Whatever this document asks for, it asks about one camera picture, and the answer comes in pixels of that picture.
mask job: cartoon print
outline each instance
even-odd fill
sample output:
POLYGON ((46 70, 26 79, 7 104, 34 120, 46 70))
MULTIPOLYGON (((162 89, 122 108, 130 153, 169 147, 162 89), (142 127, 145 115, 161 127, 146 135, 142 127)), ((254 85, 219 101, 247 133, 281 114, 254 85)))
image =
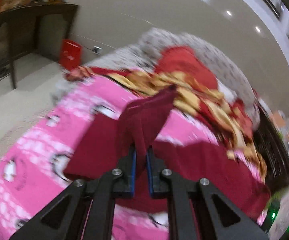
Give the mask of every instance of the cartoon print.
POLYGON ((14 177, 17 175, 17 165, 15 163, 15 158, 9 160, 3 169, 3 178, 6 181, 13 182, 14 177))
POLYGON ((70 180, 63 174, 63 171, 67 167, 69 161, 69 153, 55 154, 51 158, 52 171, 65 182, 70 182, 70 180))
POLYGON ((96 105, 95 107, 92 107, 90 110, 90 113, 92 115, 95 115, 97 113, 101 113, 104 114, 107 117, 113 118, 115 115, 115 111, 113 111, 112 109, 110 109, 107 106, 104 105, 96 105))
POLYGON ((130 237, 127 235, 126 229, 124 227, 117 224, 113 224, 111 240, 119 240, 119 239, 131 240, 130 237))
POLYGON ((163 227, 169 226, 168 214, 166 212, 148 214, 148 217, 156 228, 158 227, 158 225, 163 227))
POLYGON ((48 119, 46 125, 49 127, 55 127, 60 122, 60 116, 58 116, 57 114, 47 116, 46 118, 48 119))
POLYGON ((15 229, 19 230, 21 227, 23 227, 23 225, 25 223, 27 223, 29 221, 29 219, 18 219, 16 222, 15 222, 15 229))

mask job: table leg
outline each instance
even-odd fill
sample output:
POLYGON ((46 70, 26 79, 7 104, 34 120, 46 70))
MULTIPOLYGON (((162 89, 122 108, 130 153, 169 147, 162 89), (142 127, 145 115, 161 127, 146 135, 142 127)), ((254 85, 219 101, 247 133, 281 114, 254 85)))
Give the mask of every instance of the table leg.
POLYGON ((39 47, 40 24, 41 24, 41 16, 37 16, 35 26, 34 26, 34 35, 33 35, 33 49, 34 50, 38 50, 38 47, 39 47))
POLYGON ((10 75, 11 75, 11 83, 12 88, 17 88, 17 81, 15 78, 15 71, 14 71, 14 63, 13 63, 13 54, 12 54, 12 44, 13 44, 13 35, 12 35, 12 24, 10 22, 7 23, 8 25, 8 59, 10 64, 10 75))
POLYGON ((76 15, 77 11, 70 11, 67 13, 62 14, 63 19, 67 22, 67 27, 64 33, 64 38, 67 39, 69 38, 69 34, 70 34, 70 29, 72 27, 72 23, 73 23, 73 19, 76 15))

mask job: floor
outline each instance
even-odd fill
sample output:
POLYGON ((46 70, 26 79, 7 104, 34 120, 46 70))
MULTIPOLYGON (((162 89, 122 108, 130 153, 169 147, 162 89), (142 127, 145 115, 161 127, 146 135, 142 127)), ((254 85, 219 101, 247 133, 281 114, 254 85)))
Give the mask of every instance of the floor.
POLYGON ((61 78, 58 63, 35 54, 15 61, 18 87, 0 81, 0 139, 19 121, 52 106, 50 92, 61 78))

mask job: pink bedsheet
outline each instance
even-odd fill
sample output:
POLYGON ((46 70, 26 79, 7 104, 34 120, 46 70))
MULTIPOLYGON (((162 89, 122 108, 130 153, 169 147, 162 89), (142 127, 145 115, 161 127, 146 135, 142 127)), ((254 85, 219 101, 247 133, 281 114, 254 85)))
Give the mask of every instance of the pink bedsheet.
MULTIPOLYGON (((63 170, 92 122, 96 106, 105 106, 110 117, 118 119, 125 105, 136 98, 107 78, 88 79, 18 139, 0 161, 0 240, 9 239, 70 184, 63 170)), ((179 145, 197 141, 217 144, 206 126, 178 110, 171 112, 157 140, 179 145)), ((260 177, 254 166, 248 167, 255 178, 260 177)), ((112 238, 167 239, 166 218, 166 213, 151 216, 116 206, 112 238)))

